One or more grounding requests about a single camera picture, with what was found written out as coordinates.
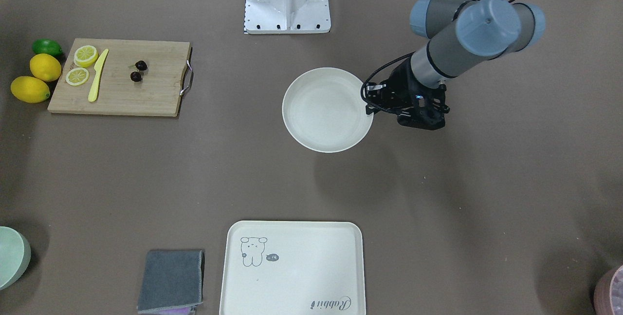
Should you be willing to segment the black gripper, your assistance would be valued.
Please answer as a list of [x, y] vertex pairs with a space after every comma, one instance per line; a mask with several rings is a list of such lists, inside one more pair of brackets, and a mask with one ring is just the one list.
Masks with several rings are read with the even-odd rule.
[[[392, 71], [387, 80], [380, 84], [365, 84], [365, 102], [370, 111], [384, 111], [398, 116], [400, 111], [411, 106], [408, 96], [408, 85], [414, 82], [422, 82], [416, 78], [411, 69], [411, 58], [401, 57], [387, 63], [383, 68], [391, 66], [398, 61], [401, 63]], [[434, 82], [433, 86], [427, 86], [432, 89], [438, 87], [439, 83]]]

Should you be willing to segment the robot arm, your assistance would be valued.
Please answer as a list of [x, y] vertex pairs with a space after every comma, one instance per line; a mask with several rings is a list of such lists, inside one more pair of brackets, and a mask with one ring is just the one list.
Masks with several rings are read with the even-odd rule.
[[367, 78], [361, 98], [368, 115], [394, 114], [403, 126], [438, 129], [449, 106], [445, 82], [483, 61], [535, 44], [547, 22], [539, 7], [517, 0], [418, 0], [409, 25], [427, 43], [395, 60], [387, 80]]

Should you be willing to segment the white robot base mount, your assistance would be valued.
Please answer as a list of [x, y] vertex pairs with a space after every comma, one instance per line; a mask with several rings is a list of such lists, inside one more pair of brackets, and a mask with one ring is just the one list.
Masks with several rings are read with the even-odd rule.
[[246, 34], [324, 34], [330, 30], [329, 0], [245, 0]]

